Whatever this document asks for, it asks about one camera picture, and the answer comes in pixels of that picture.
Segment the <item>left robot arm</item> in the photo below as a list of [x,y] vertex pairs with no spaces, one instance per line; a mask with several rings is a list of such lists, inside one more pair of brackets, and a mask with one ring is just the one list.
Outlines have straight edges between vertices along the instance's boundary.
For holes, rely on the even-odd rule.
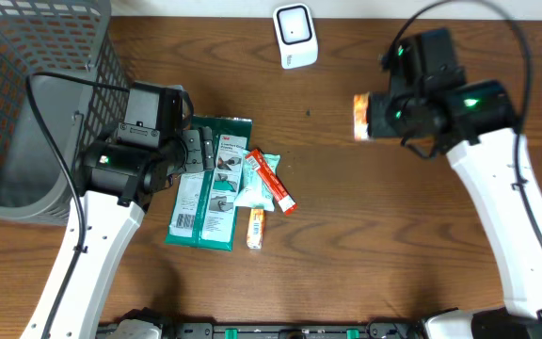
[[213,132],[183,130],[165,141],[97,140],[80,171],[85,190],[68,220],[56,261],[27,324],[25,338],[92,338],[120,259],[151,197],[174,174],[215,166]]

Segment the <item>green sponge pack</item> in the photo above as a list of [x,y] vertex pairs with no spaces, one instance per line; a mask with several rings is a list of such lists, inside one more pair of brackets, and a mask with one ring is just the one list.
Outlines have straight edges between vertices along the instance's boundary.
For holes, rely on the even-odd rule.
[[213,169],[180,177],[165,242],[231,251],[237,215],[235,200],[242,184],[252,121],[196,117],[192,125],[212,131]]

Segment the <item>orange juice carton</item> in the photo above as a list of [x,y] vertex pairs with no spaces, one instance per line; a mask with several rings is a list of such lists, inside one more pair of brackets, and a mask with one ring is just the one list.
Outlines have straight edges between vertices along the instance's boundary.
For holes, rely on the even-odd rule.
[[353,126],[355,141],[371,141],[367,119],[367,109],[369,108],[370,93],[356,94],[353,99]]
[[251,250],[260,250],[263,245],[263,229],[265,225],[265,211],[251,209],[247,227],[247,247]]

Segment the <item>teal white snack pouch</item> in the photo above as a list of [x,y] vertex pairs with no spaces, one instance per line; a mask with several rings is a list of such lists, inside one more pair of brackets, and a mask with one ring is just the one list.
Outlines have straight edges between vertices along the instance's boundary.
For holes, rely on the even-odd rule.
[[242,188],[234,200],[235,206],[263,209],[267,212],[275,211],[273,194],[247,161],[245,161],[242,169],[241,185]]

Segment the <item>red white packet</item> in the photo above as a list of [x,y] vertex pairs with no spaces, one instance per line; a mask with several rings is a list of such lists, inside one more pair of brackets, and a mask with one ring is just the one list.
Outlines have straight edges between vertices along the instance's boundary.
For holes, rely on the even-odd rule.
[[259,149],[254,149],[247,153],[245,159],[262,179],[266,188],[279,204],[281,211],[286,216],[292,214],[297,208],[297,204],[276,174],[280,156],[265,154]]

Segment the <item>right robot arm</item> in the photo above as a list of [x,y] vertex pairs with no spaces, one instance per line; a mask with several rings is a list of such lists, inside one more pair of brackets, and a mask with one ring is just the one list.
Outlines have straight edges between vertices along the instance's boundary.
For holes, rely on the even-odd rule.
[[503,305],[453,310],[422,321],[427,338],[542,338],[542,194],[526,138],[497,81],[438,90],[372,94],[370,137],[433,137],[470,194],[496,259]]

